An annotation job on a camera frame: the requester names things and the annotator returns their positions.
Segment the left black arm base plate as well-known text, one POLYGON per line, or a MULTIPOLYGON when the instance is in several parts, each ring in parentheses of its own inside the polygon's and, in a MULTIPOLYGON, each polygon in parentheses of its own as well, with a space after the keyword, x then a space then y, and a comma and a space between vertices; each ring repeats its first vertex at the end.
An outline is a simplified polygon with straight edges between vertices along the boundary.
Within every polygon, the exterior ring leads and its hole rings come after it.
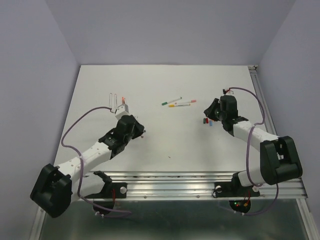
POLYGON ((125 199, 127 197, 126 182, 112 182, 104 186, 98 193, 85 196, 87 199, 125 199))

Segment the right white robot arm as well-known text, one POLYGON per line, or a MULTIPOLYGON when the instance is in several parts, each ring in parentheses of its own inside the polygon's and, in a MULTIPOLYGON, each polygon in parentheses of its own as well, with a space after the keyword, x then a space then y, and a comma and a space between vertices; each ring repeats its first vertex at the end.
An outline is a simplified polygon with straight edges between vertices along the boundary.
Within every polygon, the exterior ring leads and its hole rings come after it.
POLYGON ((215 183, 217 198, 243 197, 246 193, 259 196, 254 186, 276 185, 300 178, 303 168, 294 140, 289 136, 277 136, 257 128, 247 118, 238 114, 237 100, 232 95, 215 98, 204 111, 210 120, 221 122, 223 129, 231 136, 247 143, 259 152, 259 164, 232 175, 230 181, 215 183))

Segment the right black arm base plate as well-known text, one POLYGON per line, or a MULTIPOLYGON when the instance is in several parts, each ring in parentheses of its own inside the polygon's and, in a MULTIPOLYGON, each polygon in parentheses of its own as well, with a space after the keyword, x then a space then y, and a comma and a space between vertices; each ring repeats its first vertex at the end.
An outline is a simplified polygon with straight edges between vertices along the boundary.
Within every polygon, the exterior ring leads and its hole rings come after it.
POLYGON ((240 199, 248 197, 259 197, 260 192, 255 192, 252 187, 234 185, 229 181, 219 181, 214 185, 212 192, 214 198, 240 199))

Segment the pink capped marker pen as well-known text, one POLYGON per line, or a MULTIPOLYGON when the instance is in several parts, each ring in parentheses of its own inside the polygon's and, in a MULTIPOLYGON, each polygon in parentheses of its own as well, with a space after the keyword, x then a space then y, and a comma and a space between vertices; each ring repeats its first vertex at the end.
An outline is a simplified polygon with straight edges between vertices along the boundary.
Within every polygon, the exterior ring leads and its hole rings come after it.
POLYGON ((186 101, 177 101, 174 103, 174 105, 186 105, 186 104, 193 104, 196 103, 197 100, 193 99, 193 100, 186 100, 186 101))

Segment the yellow capped marker pen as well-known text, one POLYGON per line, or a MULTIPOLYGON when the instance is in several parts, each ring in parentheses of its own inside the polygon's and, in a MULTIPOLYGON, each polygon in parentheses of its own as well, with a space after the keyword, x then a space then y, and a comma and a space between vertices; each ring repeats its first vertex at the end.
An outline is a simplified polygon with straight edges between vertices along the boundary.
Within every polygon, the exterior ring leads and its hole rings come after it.
POLYGON ((168 105, 169 108, 176 108, 176 107, 189 107, 191 103, 183 103, 183 104, 170 104, 168 105))

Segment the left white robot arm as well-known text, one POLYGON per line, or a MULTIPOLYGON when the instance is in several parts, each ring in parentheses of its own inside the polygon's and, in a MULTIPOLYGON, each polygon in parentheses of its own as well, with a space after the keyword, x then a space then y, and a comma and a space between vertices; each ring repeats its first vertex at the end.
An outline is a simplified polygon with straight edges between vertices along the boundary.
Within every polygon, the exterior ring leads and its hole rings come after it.
POLYGON ((102 171, 92 171, 124 151, 131 140, 139 138, 145 127, 133 115, 122 116, 115 128, 98 139, 77 157, 59 165, 42 168, 30 198, 50 217, 61 216, 71 203, 91 195, 114 199, 112 179, 102 171))

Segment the green capped marker pen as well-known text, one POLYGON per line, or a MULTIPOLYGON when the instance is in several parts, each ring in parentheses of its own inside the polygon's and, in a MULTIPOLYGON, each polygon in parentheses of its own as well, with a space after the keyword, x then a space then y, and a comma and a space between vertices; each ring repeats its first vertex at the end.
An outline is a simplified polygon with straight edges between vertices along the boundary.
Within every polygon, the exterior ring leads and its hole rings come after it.
POLYGON ((167 101, 162 102, 161 105, 162 105, 162 106, 168 105, 168 104, 174 103, 174 102, 176 102, 176 101, 179 101, 179 100, 181 100, 181 99, 182 99, 181 96, 180 96, 180 97, 176 97, 176 98, 173 98, 173 99, 170 99, 170 100, 167 100, 167 101))

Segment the grey capped marker pen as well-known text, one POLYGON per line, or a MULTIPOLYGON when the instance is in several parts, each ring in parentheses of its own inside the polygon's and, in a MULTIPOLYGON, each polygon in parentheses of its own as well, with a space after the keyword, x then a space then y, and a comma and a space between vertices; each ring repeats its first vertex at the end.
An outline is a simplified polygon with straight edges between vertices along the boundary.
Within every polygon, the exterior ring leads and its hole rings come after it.
POLYGON ((113 103, 113 94, 110 92, 109 93, 109 108, 112 109, 112 103, 113 103))

